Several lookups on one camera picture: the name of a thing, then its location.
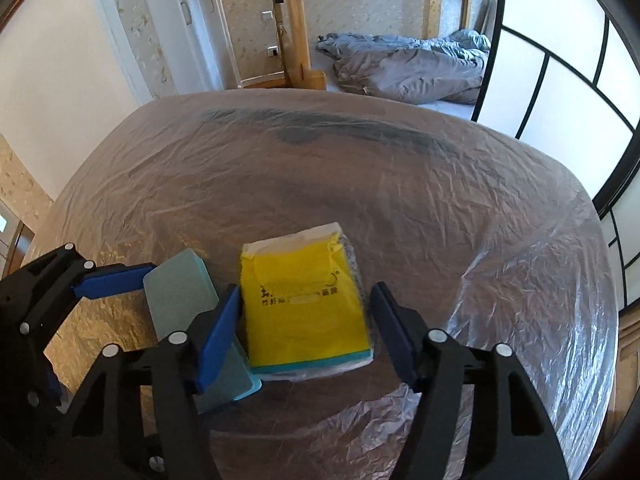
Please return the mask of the green sanding block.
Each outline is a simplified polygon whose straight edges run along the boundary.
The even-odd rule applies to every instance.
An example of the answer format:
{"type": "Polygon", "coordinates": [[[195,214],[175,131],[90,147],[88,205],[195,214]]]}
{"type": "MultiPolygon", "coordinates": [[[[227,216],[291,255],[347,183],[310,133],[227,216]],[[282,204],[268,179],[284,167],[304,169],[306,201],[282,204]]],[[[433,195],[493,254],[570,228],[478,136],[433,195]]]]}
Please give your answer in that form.
{"type": "Polygon", "coordinates": [[[241,294],[236,286],[219,296],[205,262],[185,249],[143,279],[158,339],[189,336],[196,348],[195,405],[207,413],[257,392],[262,382],[250,371],[235,337],[241,294]]]}

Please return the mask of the yellow tissue pack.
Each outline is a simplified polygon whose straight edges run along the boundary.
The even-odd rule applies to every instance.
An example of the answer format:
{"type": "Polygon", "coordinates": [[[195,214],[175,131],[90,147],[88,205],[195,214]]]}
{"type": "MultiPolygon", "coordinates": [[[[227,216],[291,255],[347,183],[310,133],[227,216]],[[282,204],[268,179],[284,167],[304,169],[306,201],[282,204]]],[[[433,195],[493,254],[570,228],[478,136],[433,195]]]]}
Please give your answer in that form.
{"type": "Polygon", "coordinates": [[[240,263],[247,354],[258,377],[299,382],[373,361],[357,261],[339,223],[248,243],[240,263]]]}

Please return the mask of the white door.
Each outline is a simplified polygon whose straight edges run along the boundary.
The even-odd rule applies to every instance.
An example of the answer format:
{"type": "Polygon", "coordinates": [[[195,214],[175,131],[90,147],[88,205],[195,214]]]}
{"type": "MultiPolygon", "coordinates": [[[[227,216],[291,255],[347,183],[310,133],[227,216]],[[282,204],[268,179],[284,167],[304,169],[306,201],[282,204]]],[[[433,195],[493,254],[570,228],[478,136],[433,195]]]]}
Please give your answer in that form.
{"type": "Polygon", "coordinates": [[[241,87],[222,0],[146,0],[180,94],[241,87]]]}

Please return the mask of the grey rumpled duvet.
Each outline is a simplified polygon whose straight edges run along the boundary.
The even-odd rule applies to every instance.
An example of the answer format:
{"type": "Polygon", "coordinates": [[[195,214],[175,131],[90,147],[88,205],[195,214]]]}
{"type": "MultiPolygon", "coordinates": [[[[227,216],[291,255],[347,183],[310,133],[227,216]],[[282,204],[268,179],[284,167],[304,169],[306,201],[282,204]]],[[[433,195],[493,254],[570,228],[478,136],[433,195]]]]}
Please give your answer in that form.
{"type": "Polygon", "coordinates": [[[472,105],[480,95],[491,43],[474,29],[444,38],[330,32],[316,50],[333,64],[341,90],[413,105],[472,105]]]}

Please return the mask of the black framed shoji screen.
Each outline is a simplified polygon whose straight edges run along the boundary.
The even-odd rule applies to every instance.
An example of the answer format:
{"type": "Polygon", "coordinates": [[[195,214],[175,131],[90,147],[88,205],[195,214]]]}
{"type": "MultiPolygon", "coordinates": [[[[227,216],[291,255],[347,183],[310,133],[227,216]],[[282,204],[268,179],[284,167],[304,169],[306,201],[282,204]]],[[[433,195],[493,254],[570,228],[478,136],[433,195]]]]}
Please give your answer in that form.
{"type": "Polygon", "coordinates": [[[618,306],[639,304],[639,69],[599,0],[497,0],[473,118],[556,159],[601,218],[618,306]]]}

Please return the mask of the wooden bunk bed frame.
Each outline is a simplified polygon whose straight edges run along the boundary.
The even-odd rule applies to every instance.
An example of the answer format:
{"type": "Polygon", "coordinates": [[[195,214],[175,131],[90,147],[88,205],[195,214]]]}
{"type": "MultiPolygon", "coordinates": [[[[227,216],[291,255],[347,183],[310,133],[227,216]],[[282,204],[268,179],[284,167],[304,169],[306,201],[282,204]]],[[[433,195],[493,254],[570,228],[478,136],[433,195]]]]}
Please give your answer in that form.
{"type": "Polygon", "coordinates": [[[324,90],[329,72],[311,62],[311,40],[325,32],[368,32],[436,38],[457,29],[492,32],[484,0],[272,0],[283,80],[292,88],[324,90]]]}

